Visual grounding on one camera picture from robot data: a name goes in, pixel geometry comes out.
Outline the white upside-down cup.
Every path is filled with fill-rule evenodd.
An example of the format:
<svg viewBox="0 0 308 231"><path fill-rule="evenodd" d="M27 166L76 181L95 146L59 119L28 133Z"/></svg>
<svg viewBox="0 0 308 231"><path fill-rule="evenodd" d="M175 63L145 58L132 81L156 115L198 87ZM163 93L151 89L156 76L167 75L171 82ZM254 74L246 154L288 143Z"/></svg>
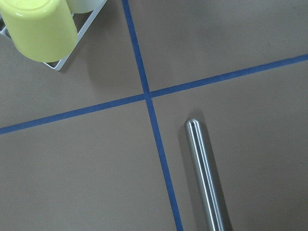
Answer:
<svg viewBox="0 0 308 231"><path fill-rule="evenodd" d="M102 4L103 0L66 0L71 13L88 13Z"/></svg>

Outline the yellow upside-down cup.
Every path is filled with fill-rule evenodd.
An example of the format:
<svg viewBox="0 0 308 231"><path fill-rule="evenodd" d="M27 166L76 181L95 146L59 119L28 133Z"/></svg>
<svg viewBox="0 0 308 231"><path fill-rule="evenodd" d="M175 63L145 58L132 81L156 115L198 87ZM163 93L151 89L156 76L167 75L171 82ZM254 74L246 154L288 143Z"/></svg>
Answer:
<svg viewBox="0 0 308 231"><path fill-rule="evenodd" d="M2 0L0 14L15 47L31 60L56 62L77 44L77 28L65 0Z"/></svg>

